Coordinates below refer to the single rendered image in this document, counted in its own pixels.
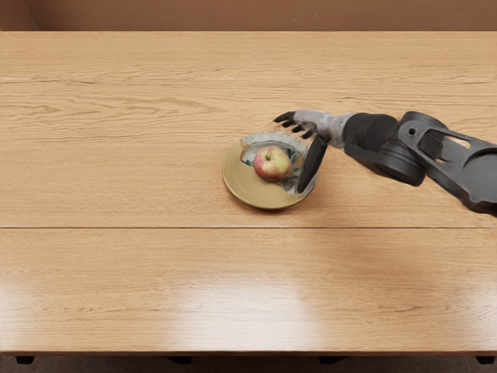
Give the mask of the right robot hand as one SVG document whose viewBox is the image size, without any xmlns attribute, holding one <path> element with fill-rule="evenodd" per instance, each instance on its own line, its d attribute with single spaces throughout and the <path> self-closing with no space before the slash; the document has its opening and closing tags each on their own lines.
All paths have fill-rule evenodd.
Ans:
<svg viewBox="0 0 497 373">
<path fill-rule="evenodd" d="M 334 115 L 320 110 L 296 110 L 280 114 L 273 122 L 293 133 L 302 132 L 303 139 L 313 138 L 302 165 L 296 191 L 303 193 L 321 166 L 328 147 L 343 148 L 347 122 L 356 113 Z"/>
</svg>

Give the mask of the red yellow apple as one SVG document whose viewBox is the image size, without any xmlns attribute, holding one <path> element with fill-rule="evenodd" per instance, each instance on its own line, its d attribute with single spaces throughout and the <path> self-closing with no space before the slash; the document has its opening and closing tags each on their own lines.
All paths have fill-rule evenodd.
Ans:
<svg viewBox="0 0 497 373">
<path fill-rule="evenodd" d="M 268 181 L 280 181 L 284 179 L 291 167 L 291 161 L 287 153 L 277 146 L 266 146 L 261 148 L 253 160 L 253 168 L 256 174 Z"/>
</svg>

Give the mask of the gold patterned plate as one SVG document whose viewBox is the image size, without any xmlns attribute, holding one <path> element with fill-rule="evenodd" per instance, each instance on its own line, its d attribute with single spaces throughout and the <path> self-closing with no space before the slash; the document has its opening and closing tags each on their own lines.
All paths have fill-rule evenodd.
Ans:
<svg viewBox="0 0 497 373">
<path fill-rule="evenodd" d="M 310 144 L 309 140 L 298 139 L 282 132 L 250 134 L 235 142 L 224 157 L 224 183 L 236 198 L 249 206 L 266 210 L 293 206 L 314 189 L 316 182 L 316 179 L 312 179 L 304 192 L 297 192 L 297 182 Z M 291 161 L 290 172 L 281 181 L 265 180 L 255 172 L 255 155 L 266 146 L 281 148 Z"/>
</svg>

